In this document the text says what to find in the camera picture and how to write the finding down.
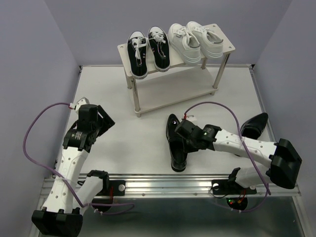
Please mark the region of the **black canvas sneaker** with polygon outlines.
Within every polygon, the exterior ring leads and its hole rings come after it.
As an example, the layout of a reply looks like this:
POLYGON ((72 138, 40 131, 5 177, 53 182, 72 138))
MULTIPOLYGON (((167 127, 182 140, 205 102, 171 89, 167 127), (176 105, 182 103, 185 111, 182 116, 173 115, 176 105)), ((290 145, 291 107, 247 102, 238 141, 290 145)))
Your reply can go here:
POLYGON ((148 32, 149 46, 154 55, 154 66, 159 72, 166 72, 170 68, 169 41, 165 31, 153 26, 148 32))
POLYGON ((133 32, 127 40, 127 53, 131 74, 136 79, 144 79, 148 74, 146 55, 148 39, 140 31, 133 32))

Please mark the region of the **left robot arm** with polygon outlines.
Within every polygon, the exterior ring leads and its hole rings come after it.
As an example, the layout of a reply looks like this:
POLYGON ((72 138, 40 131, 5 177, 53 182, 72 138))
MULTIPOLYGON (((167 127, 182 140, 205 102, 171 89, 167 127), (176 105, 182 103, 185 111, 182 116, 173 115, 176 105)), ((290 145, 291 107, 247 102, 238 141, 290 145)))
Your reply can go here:
POLYGON ((61 161, 52 189, 41 210, 32 214, 32 222, 43 235, 76 237, 83 214, 97 195, 110 188, 105 171, 92 170, 78 191, 79 175, 96 139, 114 126, 115 122, 100 105, 76 105, 78 119, 64 137, 61 161))

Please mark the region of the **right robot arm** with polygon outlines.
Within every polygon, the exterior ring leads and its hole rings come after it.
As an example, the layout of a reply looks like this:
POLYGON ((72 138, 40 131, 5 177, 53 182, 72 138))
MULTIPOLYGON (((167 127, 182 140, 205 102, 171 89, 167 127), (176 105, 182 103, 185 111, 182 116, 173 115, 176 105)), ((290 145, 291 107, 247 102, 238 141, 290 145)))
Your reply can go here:
POLYGON ((294 189, 302 159, 290 141, 264 142, 240 137, 218 126, 207 124, 200 128, 189 120, 176 127, 194 150, 226 152, 249 158, 252 166, 235 168, 227 179, 215 180, 215 195, 252 194, 252 187, 273 183, 284 189, 294 189))

